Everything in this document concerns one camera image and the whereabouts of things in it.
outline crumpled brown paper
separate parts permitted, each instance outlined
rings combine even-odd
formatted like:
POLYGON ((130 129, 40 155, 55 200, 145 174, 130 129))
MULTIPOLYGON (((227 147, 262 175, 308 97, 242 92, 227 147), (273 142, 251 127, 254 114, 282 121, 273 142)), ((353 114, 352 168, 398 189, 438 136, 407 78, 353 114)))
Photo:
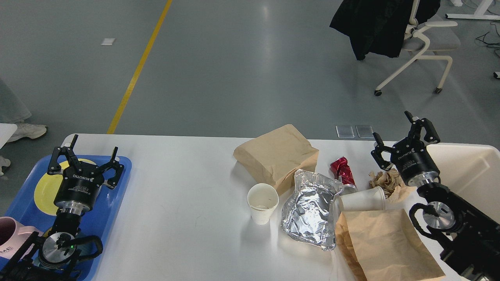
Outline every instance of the crumpled brown paper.
POLYGON ((342 212, 335 237, 358 281, 438 281, 445 277, 404 209, 342 212))
POLYGON ((407 186, 396 169, 377 174, 371 171, 369 176, 370 187, 381 187, 387 203, 401 202, 417 190, 415 186, 407 186))
POLYGON ((273 186, 279 195, 294 184, 297 169, 316 170, 319 150, 291 124, 238 146, 233 153, 258 183, 273 186))

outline white bin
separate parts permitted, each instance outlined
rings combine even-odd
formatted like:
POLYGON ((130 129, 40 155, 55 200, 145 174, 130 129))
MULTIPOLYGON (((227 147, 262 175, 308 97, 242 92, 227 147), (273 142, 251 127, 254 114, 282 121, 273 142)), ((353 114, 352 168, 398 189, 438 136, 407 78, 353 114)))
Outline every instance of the white bin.
POLYGON ((500 223, 500 152, 480 144, 431 144, 441 183, 500 223))

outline black cloth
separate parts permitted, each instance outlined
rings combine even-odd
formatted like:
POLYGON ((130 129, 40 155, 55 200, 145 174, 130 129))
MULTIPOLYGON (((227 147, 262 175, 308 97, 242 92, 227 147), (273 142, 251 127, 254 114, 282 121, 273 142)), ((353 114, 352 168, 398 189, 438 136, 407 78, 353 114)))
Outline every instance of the black cloth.
MULTIPOLYGON (((369 52, 399 57, 413 0, 344 0, 330 27, 349 36, 358 61, 369 52)), ((420 0, 415 15, 419 24, 436 14, 440 0, 420 0)))

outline yellow floor line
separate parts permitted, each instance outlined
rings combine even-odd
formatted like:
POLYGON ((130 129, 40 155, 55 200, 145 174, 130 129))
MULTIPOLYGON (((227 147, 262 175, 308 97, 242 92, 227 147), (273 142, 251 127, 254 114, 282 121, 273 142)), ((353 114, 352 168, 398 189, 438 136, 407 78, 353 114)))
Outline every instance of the yellow floor line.
POLYGON ((118 126, 118 122, 120 122, 120 118, 122 117, 122 114, 125 110, 125 107, 127 106, 127 103, 129 102, 129 98, 132 94, 132 91, 134 90, 134 87, 136 86, 136 83, 137 83, 137 80, 139 79, 139 76, 141 75, 141 71, 143 70, 144 64, 146 63, 146 60, 148 59, 148 55, 150 54, 151 48, 153 47, 153 44, 155 43, 158 32, 160 31, 160 28, 162 27, 163 21, 165 19, 165 16, 167 15, 167 12, 170 9, 171 4, 172 4, 172 0, 168 0, 167 3, 165 4, 165 8, 163 8, 163 12, 161 13, 161 16, 159 17, 158 22, 156 23, 156 26, 153 30, 153 34, 151 35, 151 38, 149 38, 149 42, 147 43, 146 49, 144 50, 144 53, 142 53, 142 57, 140 58, 139 64, 135 68, 135 72, 133 73, 132 79, 130 80, 130 83, 128 84, 128 88, 125 91, 125 95, 123 95, 123 98, 121 99, 120 105, 118 106, 118 109, 116 110, 116 113, 114 114, 113 120, 111 121, 111 124, 109 125, 109 128, 107 129, 107 134, 114 134, 115 133, 115 130, 118 126))

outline paper cup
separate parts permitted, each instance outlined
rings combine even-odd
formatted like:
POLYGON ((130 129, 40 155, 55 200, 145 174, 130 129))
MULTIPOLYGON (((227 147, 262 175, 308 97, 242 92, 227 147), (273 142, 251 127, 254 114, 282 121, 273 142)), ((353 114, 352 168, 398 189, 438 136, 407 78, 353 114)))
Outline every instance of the paper cup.
POLYGON ((267 183, 258 183, 250 188, 246 201, 252 220, 258 225, 265 225, 278 206, 280 198, 274 187, 267 183))
POLYGON ((341 211, 376 211, 386 209, 386 197, 380 186, 352 194, 341 195, 338 206, 341 211))

